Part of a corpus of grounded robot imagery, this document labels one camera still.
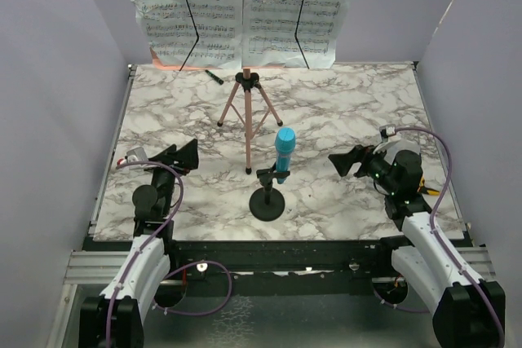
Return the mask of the teal toy microphone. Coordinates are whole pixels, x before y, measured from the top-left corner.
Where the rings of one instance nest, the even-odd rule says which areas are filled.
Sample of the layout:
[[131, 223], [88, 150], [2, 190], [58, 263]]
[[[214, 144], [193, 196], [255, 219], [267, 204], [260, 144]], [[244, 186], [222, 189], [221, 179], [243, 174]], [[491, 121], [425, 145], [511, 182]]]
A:
[[276, 172], [282, 173], [290, 170], [291, 155], [296, 146], [296, 135], [289, 127], [281, 128], [274, 143], [276, 149]]

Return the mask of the black microphone stand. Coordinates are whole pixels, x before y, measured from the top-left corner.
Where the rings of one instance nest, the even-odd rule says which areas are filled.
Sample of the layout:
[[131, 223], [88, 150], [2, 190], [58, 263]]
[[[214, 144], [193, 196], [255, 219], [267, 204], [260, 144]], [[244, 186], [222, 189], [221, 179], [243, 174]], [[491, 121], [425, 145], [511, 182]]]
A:
[[276, 171], [276, 165], [271, 168], [256, 171], [261, 188], [254, 191], [249, 200], [250, 212], [262, 222], [272, 222], [278, 219], [285, 210], [285, 199], [280, 191], [273, 187], [274, 179], [286, 179], [289, 171]]

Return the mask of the pink music stand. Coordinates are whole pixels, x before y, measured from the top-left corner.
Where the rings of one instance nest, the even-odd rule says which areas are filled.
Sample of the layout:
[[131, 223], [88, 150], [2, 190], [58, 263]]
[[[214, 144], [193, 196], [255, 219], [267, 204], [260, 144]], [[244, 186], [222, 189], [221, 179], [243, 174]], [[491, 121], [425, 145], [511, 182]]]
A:
[[[243, 11], [242, 9], [242, 27], [243, 27]], [[256, 127], [252, 123], [252, 91], [259, 88], [259, 75], [256, 73], [254, 66], [243, 66], [242, 64], [242, 44], [241, 44], [241, 67], [235, 68], [237, 71], [236, 81], [233, 89], [235, 91], [242, 91], [245, 99], [245, 109], [239, 113], [239, 119], [244, 126], [245, 140], [250, 142], [256, 132]]]

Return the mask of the sheet music page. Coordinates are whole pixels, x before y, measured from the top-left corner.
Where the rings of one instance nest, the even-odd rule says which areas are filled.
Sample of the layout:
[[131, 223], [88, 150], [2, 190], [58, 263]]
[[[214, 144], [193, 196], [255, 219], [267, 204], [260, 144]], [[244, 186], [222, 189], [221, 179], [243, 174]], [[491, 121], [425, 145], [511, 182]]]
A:
[[330, 68], [351, 0], [245, 0], [242, 64]]
[[131, 0], [164, 66], [240, 68], [243, 0]]

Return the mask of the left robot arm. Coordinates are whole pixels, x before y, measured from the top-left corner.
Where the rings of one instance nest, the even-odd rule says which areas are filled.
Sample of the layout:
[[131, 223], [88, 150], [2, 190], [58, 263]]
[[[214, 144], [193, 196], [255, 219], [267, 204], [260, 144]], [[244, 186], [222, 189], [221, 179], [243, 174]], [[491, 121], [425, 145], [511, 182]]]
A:
[[199, 166], [198, 141], [171, 145], [152, 157], [134, 148], [116, 164], [130, 166], [151, 172], [152, 179], [131, 197], [135, 226], [125, 261], [98, 296], [82, 303], [80, 347], [143, 346], [144, 321], [159, 285], [179, 271], [180, 259], [170, 251], [174, 216], [184, 197], [181, 178]]

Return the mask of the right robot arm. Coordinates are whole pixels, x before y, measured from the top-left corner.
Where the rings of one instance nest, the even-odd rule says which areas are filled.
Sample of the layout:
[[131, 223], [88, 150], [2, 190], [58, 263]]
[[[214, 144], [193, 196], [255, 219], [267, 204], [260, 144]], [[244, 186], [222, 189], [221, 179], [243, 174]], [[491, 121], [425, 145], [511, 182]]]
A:
[[443, 347], [503, 347], [504, 290], [487, 281], [457, 251], [432, 217], [421, 191], [420, 149], [400, 140], [378, 146], [356, 145], [329, 156], [338, 174], [371, 178], [384, 192], [387, 216], [409, 244], [386, 248], [374, 256], [383, 275], [402, 274], [431, 314], [436, 339]]

